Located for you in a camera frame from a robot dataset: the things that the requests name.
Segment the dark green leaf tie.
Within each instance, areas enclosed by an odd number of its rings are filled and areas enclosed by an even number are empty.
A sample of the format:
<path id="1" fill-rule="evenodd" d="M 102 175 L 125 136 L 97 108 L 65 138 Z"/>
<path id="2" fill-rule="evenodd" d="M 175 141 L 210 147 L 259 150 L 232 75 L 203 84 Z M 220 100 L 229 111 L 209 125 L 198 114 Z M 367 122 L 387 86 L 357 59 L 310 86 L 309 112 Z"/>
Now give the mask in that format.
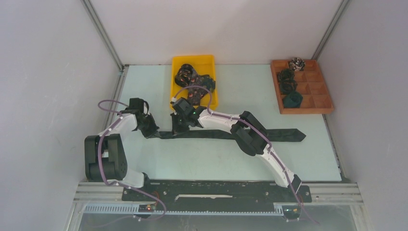
<path id="1" fill-rule="evenodd" d="M 302 142 L 306 138 L 306 134 L 296 128 L 286 129 L 267 129 L 265 135 L 271 142 Z M 173 134 L 171 131 L 158 131 L 156 134 L 148 137 L 149 139 L 159 138 L 162 140 L 168 139 L 219 139 L 233 140 L 233 136 L 221 130 L 189 130 L 186 132 Z"/>

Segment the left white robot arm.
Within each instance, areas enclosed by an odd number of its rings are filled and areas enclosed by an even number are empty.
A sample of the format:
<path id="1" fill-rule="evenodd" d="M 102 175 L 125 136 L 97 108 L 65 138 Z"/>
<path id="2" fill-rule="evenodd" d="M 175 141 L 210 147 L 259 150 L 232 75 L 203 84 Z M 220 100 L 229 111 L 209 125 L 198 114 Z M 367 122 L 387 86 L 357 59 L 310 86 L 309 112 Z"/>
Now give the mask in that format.
<path id="1" fill-rule="evenodd" d="M 134 188 L 136 197 L 147 200 L 152 194 L 152 187 L 146 184 L 148 176 L 128 169 L 123 141 L 133 131 L 152 138 L 159 127 L 149 112 L 149 104 L 140 98 L 131 98 L 125 109 L 115 114 L 116 120 L 108 128 L 84 140 L 86 178 L 108 186 Z"/>

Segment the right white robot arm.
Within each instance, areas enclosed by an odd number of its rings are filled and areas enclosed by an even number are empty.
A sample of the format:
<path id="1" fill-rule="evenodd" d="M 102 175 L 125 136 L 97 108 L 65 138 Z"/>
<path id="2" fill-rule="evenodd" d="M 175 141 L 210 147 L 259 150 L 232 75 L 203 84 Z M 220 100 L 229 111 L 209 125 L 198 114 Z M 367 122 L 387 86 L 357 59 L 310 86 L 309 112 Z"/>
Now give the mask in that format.
<path id="1" fill-rule="evenodd" d="M 280 186 L 280 196 L 292 201 L 299 195 L 302 180 L 278 156 L 267 137 L 265 127 L 248 111 L 240 115 L 220 113 L 204 106 L 194 107 L 185 98 L 172 98 L 172 116 L 183 128 L 208 128 L 232 135 L 239 148 L 249 156 L 257 156 L 271 171 Z"/>

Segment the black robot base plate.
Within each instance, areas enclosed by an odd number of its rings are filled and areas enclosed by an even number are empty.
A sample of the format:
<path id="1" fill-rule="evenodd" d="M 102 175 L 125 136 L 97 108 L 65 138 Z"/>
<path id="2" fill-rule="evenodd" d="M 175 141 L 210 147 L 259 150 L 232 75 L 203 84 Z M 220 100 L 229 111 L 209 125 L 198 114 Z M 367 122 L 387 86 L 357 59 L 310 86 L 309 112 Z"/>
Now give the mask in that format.
<path id="1" fill-rule="evenodd" d="M 273 181 L 152 180 L 136 192 L 124 189 L 122 201 L 152 202 L 158 212 L 274 212 L 274 205 L 312 202 L 305 185 L 280 187 Z"/>

